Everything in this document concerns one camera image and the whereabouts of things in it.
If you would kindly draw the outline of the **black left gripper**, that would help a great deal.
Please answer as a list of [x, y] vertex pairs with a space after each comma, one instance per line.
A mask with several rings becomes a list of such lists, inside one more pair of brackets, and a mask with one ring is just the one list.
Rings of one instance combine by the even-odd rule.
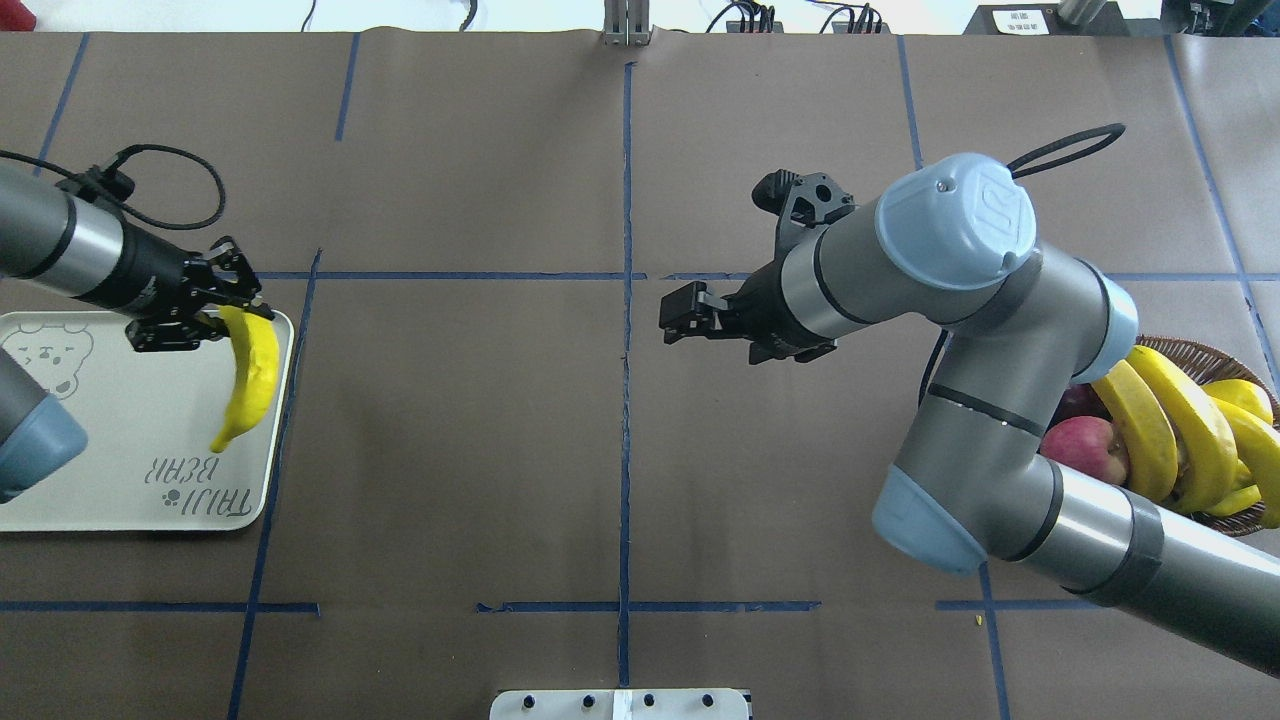
[[261, 292], [232, 237], [220, 237], [204, 258], [155, 234], [127, 234], [102, 282], [102, 307], [136, 319], [125, 325], [136, 352], [188, 352], [227, 337], [225, 322], [202, 313], [207, 305], [273, 322], [276, 314]]

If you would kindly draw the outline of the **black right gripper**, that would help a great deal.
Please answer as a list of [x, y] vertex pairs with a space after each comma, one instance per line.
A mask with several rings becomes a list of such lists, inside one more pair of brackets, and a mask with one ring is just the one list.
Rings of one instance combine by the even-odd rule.
[[836, 340], [818, 336], [796, 319], [785, 301], [783, 263], [754, 272], [733, 296], [714, 295], [708, 283], [689, 283], [660, 300], [663, 342], [685, 338], [749, 340], [748, 363], [792, 359], [812, 363], [833, 352]]

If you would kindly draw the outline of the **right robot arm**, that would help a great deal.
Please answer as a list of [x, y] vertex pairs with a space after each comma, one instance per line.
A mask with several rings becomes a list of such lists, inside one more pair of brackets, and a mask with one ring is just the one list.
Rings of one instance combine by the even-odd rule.
[[[777, 217], [774, 256], [732, 295], [695, 281], [660, 301], [666, 343], [746, 340], [753, 364], [809, 363], [840, 338], [916, 313], [952, 336], [873, 512], [879, 536], [956, 574], [1024, 562], [1116, 607], [1277, 675], [1277, 560], [1190, 519], [1222, 500], [1253, 414], [1221, 410], [1153, 348], [1132, 296], [1038, 238], [1001, 161], [960, 152], [858, 206], [828, 176], [777, 170], [753, 190]], [[1105, 484], [1039, 454], [1062, 392], [1129, 361], [1178, 429], [1175, 501]]]

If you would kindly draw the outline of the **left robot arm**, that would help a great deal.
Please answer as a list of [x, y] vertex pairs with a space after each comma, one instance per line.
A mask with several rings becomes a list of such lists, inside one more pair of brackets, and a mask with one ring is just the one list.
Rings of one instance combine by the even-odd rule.
[[230, 340], [236, 380], [212, 442], [223, 451], [264, 419], [275, 392], [276, 315], [232, 237], [207, 252], [179, 249], [156, 236], [160, 222], [128, 206], [133, 188], [116, 165], [68, 172], [56, 184], [4, 169], [3, 274], [125, 318], [137, 354]]

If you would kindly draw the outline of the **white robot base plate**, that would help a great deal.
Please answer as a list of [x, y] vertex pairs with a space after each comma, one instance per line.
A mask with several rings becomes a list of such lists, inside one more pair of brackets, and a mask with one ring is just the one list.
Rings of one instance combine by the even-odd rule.
[[503, 691], [489, 719], [753, 719], [751, 696], [735, 688]]

